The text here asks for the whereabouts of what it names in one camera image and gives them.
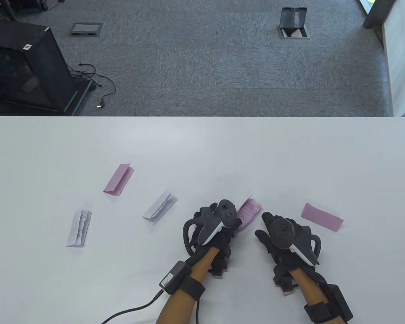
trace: tan forearm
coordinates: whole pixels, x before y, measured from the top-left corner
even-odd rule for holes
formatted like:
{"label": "tan forearm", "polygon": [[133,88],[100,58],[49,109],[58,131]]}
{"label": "tan forearm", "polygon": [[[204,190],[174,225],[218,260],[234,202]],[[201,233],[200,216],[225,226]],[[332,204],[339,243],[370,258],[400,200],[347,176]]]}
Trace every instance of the tan forearm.
{"label": "tan forearm", "polygon": [[[190,276],[202,283],[218,253],[219,249],[210,248],[207,254],[192,267]],[[168,299],[156,324],[189,324],[194,305],[195,300],[183,290],[178,289]]]}
{"label": "tan forearm", "polygon": [[[321,288],[311,280],[301,268],[289,272],[292,277],[297,281],[304,299],[309,306],[318,304],[320,302],[328,303],[326,295],[324,295]],[[334,318],[325,324],[344,324],[345,322],[341,317]]]}

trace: cable plug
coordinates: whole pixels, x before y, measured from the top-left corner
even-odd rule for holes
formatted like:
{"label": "cable plug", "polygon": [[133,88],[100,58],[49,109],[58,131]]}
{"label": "cable plug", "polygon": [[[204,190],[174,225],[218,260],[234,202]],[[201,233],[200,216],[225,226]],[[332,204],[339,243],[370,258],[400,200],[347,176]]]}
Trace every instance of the cable plug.
{"label": "cable plug", "polygon": [[103,107],[105,107],[105,102],[104,102],[104,99],[101,99],[101,102],[99,102],[99,104],[98,104],[98,108],[103,108]]}

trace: velcro strap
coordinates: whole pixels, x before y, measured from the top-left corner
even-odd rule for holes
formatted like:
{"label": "velcro strap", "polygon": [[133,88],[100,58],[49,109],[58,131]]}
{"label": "velcro strap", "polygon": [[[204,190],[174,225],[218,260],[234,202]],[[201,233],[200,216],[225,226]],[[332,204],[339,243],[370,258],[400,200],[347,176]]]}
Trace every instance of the velcro strap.
{"label": "velcro strap", "polygon": [[201,298],[201,295],[206,290],[199,281],[193,279],[190,276],[185,276],[178,288],[195,299],[195,301],[199,300]]}
{"label": "velcro strap", "polygon": [[328,322],[339,316],[339,314],[333,313],[334,309],[332,308],[333,307],[331,307],[330,303],[325,304],[322,301],[312,306],[306,305],[304,307],[304,310],[306,311],[312,322],[314,322],[315,324],[320,324]]}

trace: pink paper slip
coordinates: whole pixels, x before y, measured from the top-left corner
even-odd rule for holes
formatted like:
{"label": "pink paper slip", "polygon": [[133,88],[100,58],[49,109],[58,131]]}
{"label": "pink paper slip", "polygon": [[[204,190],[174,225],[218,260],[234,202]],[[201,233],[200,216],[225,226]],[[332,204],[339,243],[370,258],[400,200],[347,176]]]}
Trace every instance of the pink paper slip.
{"label": "pink paper slip", "polygon": [[237,211],[237,217],[241,219],[241,225],[238,229],[244,228],[262,208],[262,205],[249,197]]}
{"label": "pink paper slip", "polygon": [[314,223],[328,228],[329,230],[337,232],[343,223],[343,219],[318,208],[313,207],[311,204],[306,203],[301,213],[301,217],[306,218]]}
{"label": "pink paper slip", "polygon": [[120,196],[133,171],[134,169],[131,168],[129,164],[120,164],[110,182],[108,182],[108,185],[105,187],[104,193]]}

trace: white folded paper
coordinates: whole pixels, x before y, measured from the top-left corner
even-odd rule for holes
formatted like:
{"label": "white folded paper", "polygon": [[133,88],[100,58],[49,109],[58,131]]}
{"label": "white folded paper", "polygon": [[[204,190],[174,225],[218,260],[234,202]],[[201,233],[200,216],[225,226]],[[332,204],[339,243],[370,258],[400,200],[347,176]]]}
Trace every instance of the white folded paper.
{"label": "white folded paper", "polygon": [[164,214],[171,208],[177,201],[177,198],[173,196],[168,190],[165,191],[162,196],[142,215],[153,226],[164,216]]}
{"label": "white folded paper", "polygon": [[73,216],[67,247],[84,247],[91,211],[78,209]]}

